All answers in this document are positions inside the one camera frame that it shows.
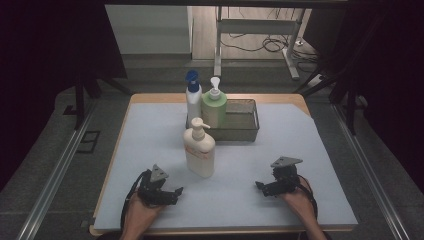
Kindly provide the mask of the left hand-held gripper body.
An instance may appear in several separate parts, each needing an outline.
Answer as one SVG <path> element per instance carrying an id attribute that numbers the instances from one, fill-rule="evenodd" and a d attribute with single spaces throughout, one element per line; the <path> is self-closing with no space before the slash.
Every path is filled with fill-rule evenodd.
<path id="1" fill-rule="evenodd" d="M 162 190 L 167 177 L 168 174 L 157 164 L 154 164 L 152 169 L 145 170 L 137 178 L 137 195 L 149 207 L 161 206 L 162 199 L 165 196 L 171 196 L 171 192 Z"/>

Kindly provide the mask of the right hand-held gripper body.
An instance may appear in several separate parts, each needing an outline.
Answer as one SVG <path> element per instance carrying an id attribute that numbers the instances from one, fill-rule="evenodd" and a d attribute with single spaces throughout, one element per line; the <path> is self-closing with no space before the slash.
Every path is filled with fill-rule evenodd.
<path id="1" fill-rule="evenodd" d="M 272 175 L 275 181 L 267 185 L 267 189 L 272 189 L 279 194 L 291 193 L 300 183 L 296 165 L 302 163 L 301 159 L 281 156 L 271 164 Z"/>

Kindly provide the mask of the cream pump bottle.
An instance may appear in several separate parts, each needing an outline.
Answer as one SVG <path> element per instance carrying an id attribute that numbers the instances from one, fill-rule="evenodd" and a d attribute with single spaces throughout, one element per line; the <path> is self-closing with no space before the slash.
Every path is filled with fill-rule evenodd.
<path id="1" fill-rule="evenodd" d="M 208 178 L 214 173 L 215 140 L 205 132 L 209 129 L 199 117 L 191 120 L 191 128 L 183 134 L 188 168 L 197 175 Z"/>

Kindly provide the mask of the metal mesh basket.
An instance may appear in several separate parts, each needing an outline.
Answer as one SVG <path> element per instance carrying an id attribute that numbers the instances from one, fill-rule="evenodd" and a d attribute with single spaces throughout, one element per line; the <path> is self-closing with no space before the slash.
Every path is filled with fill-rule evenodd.
<path id="1" fill-rule="evenodd" d="M 216 142 L 254 142 L 260 129 L 254 99 L 227 99 L 226 116 L 219 128 L 205 128 Z"/>

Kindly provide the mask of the green pump bottle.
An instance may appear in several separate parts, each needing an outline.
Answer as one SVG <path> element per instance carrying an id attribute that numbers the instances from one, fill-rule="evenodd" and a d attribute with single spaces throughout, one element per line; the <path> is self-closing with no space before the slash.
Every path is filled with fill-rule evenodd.
<path id="1" fill-rule="evenodd" d="M 212 77 L 210 82 L 212 88 L 202 95 L 201 112 L 207 125 L 219 128 L 226 116 L 227 96 L 219 89 L 219 77 Z"/>

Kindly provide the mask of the white spray bottle blue trigger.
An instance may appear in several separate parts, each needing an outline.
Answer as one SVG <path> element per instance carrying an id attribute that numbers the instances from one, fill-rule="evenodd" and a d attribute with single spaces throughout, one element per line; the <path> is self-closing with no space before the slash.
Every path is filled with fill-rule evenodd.
<path id="1" fill-rule="evenodd" d="M 196 70 L 189 70 L 186 74 L 186 102 L 187 102 L 187 124 L 192 127 L 192 120 L 201 116 L 202 87 L 199 82 L 199 74 Z"/>

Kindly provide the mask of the person's right hand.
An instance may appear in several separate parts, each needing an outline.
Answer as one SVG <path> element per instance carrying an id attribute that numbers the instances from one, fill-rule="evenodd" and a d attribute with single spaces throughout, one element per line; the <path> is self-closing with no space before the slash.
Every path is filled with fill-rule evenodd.
<path id="1" fill-rule="evenodd" d="M 292 193 L 281 194 L 280 198 L 304 225 L 317 222 L 313 204 L 301 188 L 296 188 Z"/>

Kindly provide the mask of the person's left hand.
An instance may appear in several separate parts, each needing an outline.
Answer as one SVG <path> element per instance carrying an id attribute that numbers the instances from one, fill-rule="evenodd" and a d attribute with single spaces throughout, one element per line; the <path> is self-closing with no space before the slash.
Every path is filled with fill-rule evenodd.
<path id="1" fill-rule="evenodd" d="M 123 232 L 144 233 L 154 222 L 164 206 L 148 207 L 136 193 L 129 200 L 124 218 Z"/>

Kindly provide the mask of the light blue table mat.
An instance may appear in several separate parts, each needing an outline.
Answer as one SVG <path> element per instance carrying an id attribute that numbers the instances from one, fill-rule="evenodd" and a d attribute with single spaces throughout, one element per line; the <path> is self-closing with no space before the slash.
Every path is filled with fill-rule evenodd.
<path id="1" fill-rule="evenodd" d="M 139 174 L 158 165 L 169 177 L 168 190 L 181 188 L 176 205 L 155 221 L 156 230 L 200 228 L 295 227 L 287 205 L 266 197 L 258 182 L 272 181 L 272 163 L 281 156 L 298 159 L 297 170 L 312 185 L 318 221 L 327 229 L 351 229 L 356 217 L 346 199 L 314 120 L 292 104 L 258 104 L 260 129 L 253 142 L 219 143 L 215 171 L 202 178 L 186 165 L 183 103 L 130 106 L 113 165 L 95 218 L 97 230 L 120 226 L 124 199 Z"/>

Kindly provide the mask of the black stand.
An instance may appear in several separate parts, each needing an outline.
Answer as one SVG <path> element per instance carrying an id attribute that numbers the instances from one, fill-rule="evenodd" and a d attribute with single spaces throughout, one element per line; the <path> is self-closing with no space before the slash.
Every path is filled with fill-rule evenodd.
<path id="1" fill-rule="evenodd" d="M 100 80 L 126 95 L 134 94 L 132 90 L 120 84 L 113 78 L 101 77 Z M 101 96 L 102 92 L 97 77 L 79 75 L 75 79 L 75 129 L 79 129 L 82 126 L 83 120 L 85 119 L 84 92 L 87 92 L 88 95 L 94 99 L 97 99 Z"/>
<path id="2" fill-rule="evenodd" d="M 357 82 L 355 78 L 352 77 L 350 71 L 345 68 L 332 76 L 325 77 L 313 87 L 305 89 L 305 87 L 312 81 L 312 79 L 315 78 L 322 70 L 323 67 L 317 67 L 311 73 L 308 79 L 295 90 L 295 93 L 298 93 L 306 98 L 325 87 L 335 84 L 335 87 L 329 95 L 329 100 L 331 103 L 338 104 L 344 97 L 347 97 L 345 124 L 350 133 L 355 135 L 356 131 L 354 128 L 354 113 L 356 109 L 355 100 L 357 96 Z"/>

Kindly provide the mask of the dark curtain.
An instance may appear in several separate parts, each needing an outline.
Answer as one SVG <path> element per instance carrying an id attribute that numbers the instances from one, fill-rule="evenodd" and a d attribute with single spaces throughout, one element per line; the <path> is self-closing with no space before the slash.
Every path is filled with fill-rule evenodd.
<path id="1" fill-rule="evenodd" d="M 424 194 L 424 0 L 386 0 L 387 14 L 355 70 L 364 115 Z M 322 57 L 365 37 L 373 13 L 314 9 L 303 39 Z"/>
<path id="2" fill-rule="evenodd" d="M 0 0 L 0 191 L 61 91 L 125 76 L 106 0 Z"/>

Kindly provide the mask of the white cabinet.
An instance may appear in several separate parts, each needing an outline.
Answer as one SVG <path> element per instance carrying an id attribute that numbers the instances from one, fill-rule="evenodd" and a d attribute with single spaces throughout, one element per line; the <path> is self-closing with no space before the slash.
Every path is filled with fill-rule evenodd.
<path id="1" fill-rule="evenodd" d="M 106 5 L 121 54 L 190 54 L 190 6 Z"/>

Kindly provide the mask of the metal floor rail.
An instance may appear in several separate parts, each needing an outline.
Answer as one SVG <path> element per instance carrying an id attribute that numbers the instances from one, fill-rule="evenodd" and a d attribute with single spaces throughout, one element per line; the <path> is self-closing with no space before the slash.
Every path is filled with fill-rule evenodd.
<path id="1" fill-rule="evenodd" d="M 353 151 L 355 159 L 364 174 L 364 178 L 376 200 L 383 217 L 392 232 L 395 240 L 410 240 L 410 236 L 401 220 L 399 214 L 395 210 L 392 201 L 389 199 L 383 189 L 373 167 L 371 166 L 362 146 L 357 137 L 352 133 L 346 124 L 347 117 L 344 115 L 342 108 L 332 104 L 331 108 L 337 117 L 337 121 L 347 139 L 350 148 Z"/>
<path id="2" fill-rule="evenodd" d="M 78 146 L 83 138 L 84 133 L 92 119 L 98 101 L 92 100 L 86 110 L 86 115 L 83 118 L 81 125 L 73 132 L 64 151 L 52 170 L 46 184 L 39 194 L 32 210 L 25 220 L 16 240 L 34 240 L 47 212 L 52 204 L 52 201 L 64 179 L 64 176 L 72 162 L 72 159 L 78 149 Z"/>

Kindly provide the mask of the white metal table frame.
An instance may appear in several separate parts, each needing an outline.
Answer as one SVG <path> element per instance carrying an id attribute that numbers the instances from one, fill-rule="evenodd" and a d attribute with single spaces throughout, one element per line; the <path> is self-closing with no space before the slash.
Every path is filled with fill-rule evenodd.
<path id="1" fill-rule="evenodd" d="M 288 35 L 289 44 L 282 50 L 284 60 L 293 80 L 299 80 L 300 76 L 293 62 L 292 55 L 297 40 L 305 9 L 301 9 L 295 20 L 253 20 L 253 19 L 223 19 L 222 8 L 218 7 L 216 20 L 216 45 L 214 52 L 214 76 L 221 76 L 221 35 L 254 34 L 254 35 Z"/>

